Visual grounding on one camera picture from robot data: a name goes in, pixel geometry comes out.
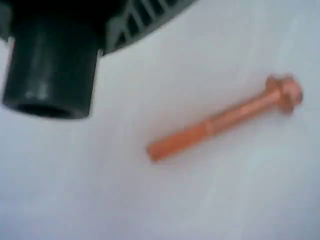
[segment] cylindrical opening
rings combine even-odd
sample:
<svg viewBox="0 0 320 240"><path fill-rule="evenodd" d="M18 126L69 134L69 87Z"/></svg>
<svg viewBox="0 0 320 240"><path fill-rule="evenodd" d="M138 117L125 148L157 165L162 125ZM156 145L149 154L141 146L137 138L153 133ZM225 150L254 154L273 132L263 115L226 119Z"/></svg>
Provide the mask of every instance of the cylindrical opening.
<svg viewBox="0 0 320 240"><path fill-rule="evenodd" d="M3 104L30 115L81 119L90 113L99 36L50 14L15 22Z"/></svg>

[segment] white background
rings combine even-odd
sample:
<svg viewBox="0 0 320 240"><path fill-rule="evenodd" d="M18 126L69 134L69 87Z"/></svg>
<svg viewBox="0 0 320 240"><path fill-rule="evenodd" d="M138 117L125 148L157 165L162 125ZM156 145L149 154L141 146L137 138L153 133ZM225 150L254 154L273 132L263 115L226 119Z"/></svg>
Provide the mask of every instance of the white background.
<svg viewBox="0 0 320 240"><path fill-rule="evenodd" d="M9 50L0 44L1 81ZM293 73L304 103L160 164L146 145ZM320 239L320 2L200 0L100 61L92 117L0 109L2 240Z"/></svg>

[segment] orange metal bolt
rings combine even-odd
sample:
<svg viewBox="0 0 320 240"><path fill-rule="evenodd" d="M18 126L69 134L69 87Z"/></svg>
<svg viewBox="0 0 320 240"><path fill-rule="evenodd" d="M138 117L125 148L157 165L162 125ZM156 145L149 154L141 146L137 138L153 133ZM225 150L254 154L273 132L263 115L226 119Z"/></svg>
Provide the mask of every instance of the orange metal bolt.
<svg viewBox="0 0 320 240"><path fill-rule="evenodd" d="M302 88L292 76L283 78L270 76L265 85L266 88L261 94L247 102L152 143L147 148L147 153L153 161L159 161L198 144L210 136L219 135L274 106L280 107L284 113L292 113L295 106L302 103Z"/></svg>

